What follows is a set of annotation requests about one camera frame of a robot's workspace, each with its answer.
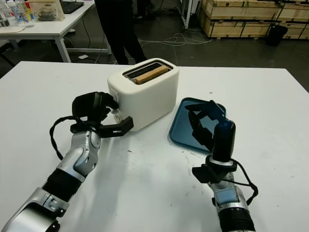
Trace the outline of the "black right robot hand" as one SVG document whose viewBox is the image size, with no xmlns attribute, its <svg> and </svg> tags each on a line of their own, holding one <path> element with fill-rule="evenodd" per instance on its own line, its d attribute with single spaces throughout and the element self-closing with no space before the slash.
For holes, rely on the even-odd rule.
<svg viewBox="0 0 309 232">
<path fill-rule="evenodd" d="M 236 124 L 226 117 L 225 108 L 213 100 L 185 108 L 193 129 L 192 136 L 212 153 L 214 160 L 229 162 L 234 149 Z M 218 121 L 213 132 L 202 125 L 201 120 L 205 117 Z"/>
</svg>

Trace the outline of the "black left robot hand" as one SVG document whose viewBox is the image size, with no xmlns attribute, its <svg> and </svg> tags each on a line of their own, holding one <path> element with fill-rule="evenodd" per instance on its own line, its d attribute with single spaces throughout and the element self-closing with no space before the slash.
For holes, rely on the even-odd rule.
<svg viewBox="0 0 309 232">
<path fill-rule="evenodd" d="M 72 102 L 72 115 L 100 124 L 119 105 L 113 96 L 105 92 L 91 92 L 76 97 Z"/>
</svg>

